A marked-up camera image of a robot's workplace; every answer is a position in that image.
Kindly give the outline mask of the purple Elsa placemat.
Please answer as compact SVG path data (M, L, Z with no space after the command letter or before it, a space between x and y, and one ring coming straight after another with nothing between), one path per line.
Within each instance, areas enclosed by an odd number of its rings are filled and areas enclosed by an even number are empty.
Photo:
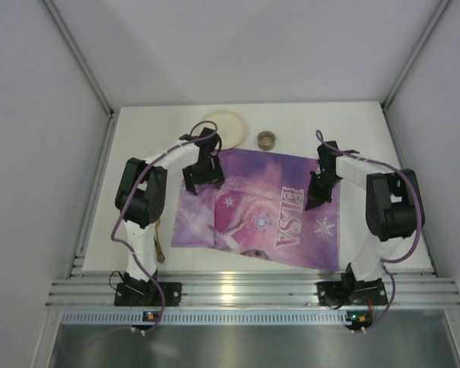
M219 155L225 181L179 192L174 248L208 248L283 265L336 271L339 199L307 209L316 159L229 149Z

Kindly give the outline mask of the cream round plate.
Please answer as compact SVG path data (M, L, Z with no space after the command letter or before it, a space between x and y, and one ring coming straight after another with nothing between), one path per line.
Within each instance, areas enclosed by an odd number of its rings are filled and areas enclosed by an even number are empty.
M202 121L204 127L212 127L209 121L216 124L218 135L222 140L222 150L230 150L237 147L245 140L248 134L248 124L245 119L230 110L217 110L207 113Z

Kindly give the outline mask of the speckled ceramic cup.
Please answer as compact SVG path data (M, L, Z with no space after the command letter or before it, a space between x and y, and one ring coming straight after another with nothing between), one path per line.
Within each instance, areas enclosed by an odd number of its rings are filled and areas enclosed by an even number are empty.
M262 151L271 151L274 149L276 136L269 130L261 131L257 135L258 148Z

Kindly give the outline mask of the iridescent fork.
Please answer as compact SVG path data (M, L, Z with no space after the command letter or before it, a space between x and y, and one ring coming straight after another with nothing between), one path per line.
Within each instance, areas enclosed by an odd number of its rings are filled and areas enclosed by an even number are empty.
M161 221L158 220L155 224L155 233L154 233L154 245L156 249L156 259L160 264L163 264L165 261L165 255L162 250L161 242L159 239L159 227Z

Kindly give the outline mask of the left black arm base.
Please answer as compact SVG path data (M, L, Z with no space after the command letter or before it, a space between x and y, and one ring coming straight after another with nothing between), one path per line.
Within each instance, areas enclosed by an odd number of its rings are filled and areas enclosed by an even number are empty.
M117 307L161 307L162 295L166 307L177 307L182 297L182 284L179 282L161 282L163 293L152 282L120 282L117 285L114 305Z

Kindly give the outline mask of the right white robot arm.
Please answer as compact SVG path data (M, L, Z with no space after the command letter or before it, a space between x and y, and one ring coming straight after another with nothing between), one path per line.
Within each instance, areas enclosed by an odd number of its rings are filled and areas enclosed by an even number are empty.
M417 236L425 216L416 174L322 144L317 159L236 149L222 158L214 194L213 247L301 268L336 271L340 186L366 195L368 235L342 273L348 293L378 286L393 250Z

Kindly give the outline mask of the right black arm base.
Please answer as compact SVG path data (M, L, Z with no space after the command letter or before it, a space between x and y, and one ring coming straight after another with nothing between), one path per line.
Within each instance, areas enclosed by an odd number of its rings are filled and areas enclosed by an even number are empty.
M316 284L320 306L340 309L345 306L386 306L388 297L381 278L357 281L352 274L342 274L339 281Z

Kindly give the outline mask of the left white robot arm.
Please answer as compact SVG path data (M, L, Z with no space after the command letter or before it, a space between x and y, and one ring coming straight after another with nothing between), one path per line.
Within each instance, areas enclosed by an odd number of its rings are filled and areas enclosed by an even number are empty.
M168 181L182 174L186 191L193 195L197 186L221 186L225 181L219 161L221 148L220 136L205 128L198 136L181 136L172 147L154 156L128 159L115 196L119 215L110 238L128 249L126 274L130 280L155 281L155 227L168 199Z

